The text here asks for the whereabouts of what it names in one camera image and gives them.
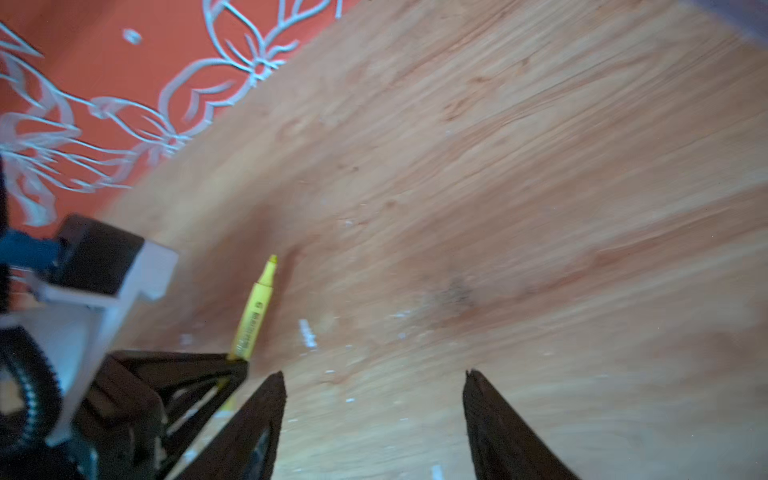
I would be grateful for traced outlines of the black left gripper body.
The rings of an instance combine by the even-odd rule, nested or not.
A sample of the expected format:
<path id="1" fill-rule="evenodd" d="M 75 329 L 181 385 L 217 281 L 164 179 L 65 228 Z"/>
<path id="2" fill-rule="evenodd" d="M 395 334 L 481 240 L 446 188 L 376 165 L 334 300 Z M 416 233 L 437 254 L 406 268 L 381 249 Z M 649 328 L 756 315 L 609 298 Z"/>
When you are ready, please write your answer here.
<path id="1" fill-rule="evenodd" d="M 85 479 L 154 479 L 163 415 L 160 396 L 109 355 L 73 417 L 68 452 Z"/>

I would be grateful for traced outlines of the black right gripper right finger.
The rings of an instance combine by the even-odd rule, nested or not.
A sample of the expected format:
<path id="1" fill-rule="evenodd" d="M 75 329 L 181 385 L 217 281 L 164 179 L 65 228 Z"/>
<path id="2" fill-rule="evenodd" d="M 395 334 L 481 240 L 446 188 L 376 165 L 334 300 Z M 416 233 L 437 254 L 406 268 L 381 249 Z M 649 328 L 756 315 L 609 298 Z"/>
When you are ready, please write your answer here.
<path id="1" fill-rule="evenodd" d="M 478 479 L 576 477 L 480 371 L 466 372 L 462 395 Z"/>

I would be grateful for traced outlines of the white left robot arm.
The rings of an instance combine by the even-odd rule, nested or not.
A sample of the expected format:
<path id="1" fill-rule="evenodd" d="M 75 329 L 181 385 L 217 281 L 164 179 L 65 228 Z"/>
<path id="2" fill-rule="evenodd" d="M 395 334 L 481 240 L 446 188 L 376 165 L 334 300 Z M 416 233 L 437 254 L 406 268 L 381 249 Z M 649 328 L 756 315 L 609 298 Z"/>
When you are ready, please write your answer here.
<path id="1" fill-rule="evenodd" d="M 165 479 L 247 373 L 246 361 L 226 354 L 112 352 L 70 432 L 52 440 L 63 410 L 53 368 L 25 330 L 4 330 L 1 476 Z"/>

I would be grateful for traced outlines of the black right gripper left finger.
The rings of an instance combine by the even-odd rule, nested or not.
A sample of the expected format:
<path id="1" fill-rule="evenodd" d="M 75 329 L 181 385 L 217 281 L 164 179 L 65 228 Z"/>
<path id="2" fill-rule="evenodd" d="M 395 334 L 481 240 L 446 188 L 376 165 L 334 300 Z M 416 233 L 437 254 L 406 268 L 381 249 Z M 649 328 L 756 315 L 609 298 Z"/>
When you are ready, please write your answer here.
<path id="1" fill-rule="evenodd" d="M 269 480 L 287 403 L 284 375 L 271 374 L 179 479 Z"/>

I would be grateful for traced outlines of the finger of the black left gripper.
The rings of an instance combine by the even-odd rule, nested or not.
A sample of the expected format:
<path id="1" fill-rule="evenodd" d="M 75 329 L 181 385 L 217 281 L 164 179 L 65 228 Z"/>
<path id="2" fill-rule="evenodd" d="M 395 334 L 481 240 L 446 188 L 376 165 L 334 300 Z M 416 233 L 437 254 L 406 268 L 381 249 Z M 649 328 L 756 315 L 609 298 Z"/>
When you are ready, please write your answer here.
<path id="1" fill-rule="evenodd" d="M 160 474 L 172 471 L 248 373 L 247 361 L 231 359 L 226 353 L 123 350 L 112 357 L 162 402 Z"/>

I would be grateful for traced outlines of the yellow highlighter pen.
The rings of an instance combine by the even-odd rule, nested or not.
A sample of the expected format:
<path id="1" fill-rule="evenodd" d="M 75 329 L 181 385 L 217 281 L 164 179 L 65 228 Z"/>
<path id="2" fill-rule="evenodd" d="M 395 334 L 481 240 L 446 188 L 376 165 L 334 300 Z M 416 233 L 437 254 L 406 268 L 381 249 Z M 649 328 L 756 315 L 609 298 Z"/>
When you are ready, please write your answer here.
<path id="1" fill-rule="evenodd" d="M 274 291 L 278 257 L 271 255 L 258 280 L 253 284 L 227 359 L 249 362 Z"/>

